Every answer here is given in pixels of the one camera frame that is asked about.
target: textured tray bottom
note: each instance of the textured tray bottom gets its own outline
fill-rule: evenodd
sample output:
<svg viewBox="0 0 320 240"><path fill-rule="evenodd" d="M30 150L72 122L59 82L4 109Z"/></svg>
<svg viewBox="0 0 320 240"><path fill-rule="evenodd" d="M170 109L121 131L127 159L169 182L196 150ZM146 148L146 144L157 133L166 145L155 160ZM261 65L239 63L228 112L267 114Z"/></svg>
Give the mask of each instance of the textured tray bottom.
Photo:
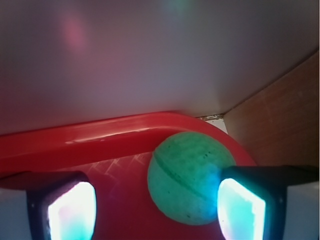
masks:
<svg viewBox="0 0 320 240"><path fill-rule="evenodd" d="M147 184L151 152L104 160L60 171L83 171L96 189L94 240L223 239L218 221L190 226L173 221L153 203Z"/></svg>

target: black light housing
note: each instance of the black light housing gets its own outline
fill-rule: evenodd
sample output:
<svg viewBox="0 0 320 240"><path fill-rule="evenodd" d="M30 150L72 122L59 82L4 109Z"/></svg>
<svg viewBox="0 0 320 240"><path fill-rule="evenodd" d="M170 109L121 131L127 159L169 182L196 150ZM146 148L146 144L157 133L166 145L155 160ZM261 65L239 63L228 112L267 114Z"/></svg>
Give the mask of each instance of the black light housing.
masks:
<svg viewBox="0 0 320 240"><path fill-rule="evenodd" d="M316 240L319 237L319 168L226 168L221 174L217 208L227 240Z"/></svg>
<svg viewBox="0 0 320 240"><path fill-rule="evenodd" d="M96 209L83 172L0 174L0 239L91 239Z"/></svg>

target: black object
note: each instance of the black object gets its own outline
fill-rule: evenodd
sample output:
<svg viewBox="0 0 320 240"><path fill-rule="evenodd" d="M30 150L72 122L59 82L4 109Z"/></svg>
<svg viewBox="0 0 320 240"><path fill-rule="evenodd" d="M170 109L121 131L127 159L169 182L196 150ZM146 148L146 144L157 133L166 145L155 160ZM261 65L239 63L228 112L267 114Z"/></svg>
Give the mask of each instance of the black object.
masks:
<svg viewBox="0 0 320 240"><path fill-rule="evenodd" d="M48 206L79 182L89 182L81 171L3 172L0 189L26 191L32 239L50 240Z"/></svg>
<svg viewBox="0 0 320 240"><path fill-rule="evenodd" d="M221 180L232 178L266 203L264 240L281 240L286 220L288 186L319 181L319 168L301 166L232 166Z"/></svg>

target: glowing light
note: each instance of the glowing light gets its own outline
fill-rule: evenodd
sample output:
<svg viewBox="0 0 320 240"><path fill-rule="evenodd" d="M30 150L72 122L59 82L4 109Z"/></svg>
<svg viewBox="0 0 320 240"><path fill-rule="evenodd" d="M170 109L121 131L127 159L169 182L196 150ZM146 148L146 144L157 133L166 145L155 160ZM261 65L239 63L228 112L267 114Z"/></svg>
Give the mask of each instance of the glowing light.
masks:
<svg viewBox="0 0 320 240"><path fill-rule="evenodd" d="M90 240L97 213L96 192L79 182L48 207L51 240Z"/></svg>
<svg viewBox="0 0 320 240"><path fill-rule="evenodd" d="M232 178L218 189L217 213L226 240L262 240L266 202Z"/></svg>

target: white panel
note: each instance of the white panel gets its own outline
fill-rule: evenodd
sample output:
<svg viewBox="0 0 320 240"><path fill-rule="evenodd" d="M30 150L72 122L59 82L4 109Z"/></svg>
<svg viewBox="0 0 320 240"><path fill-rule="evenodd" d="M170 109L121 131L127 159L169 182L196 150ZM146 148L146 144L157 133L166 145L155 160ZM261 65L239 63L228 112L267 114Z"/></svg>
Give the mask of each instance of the white panel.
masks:
<svg viewBox="0 0 320 240"><path fill-rule="evenodd" d="M0 1L0 134L220 114L318 47L317 0Z"/></svg>
<svg viewBox="0 0 320 240"><path fill-rule="evenodd" d="M0 239L32 240L25 191L0 188Z"/></svg>
<svg viewBox="0 0 320 240"><path fill-rule="evenodd" d="M283 240L319 239L319 182L287 188Z"/></svg>

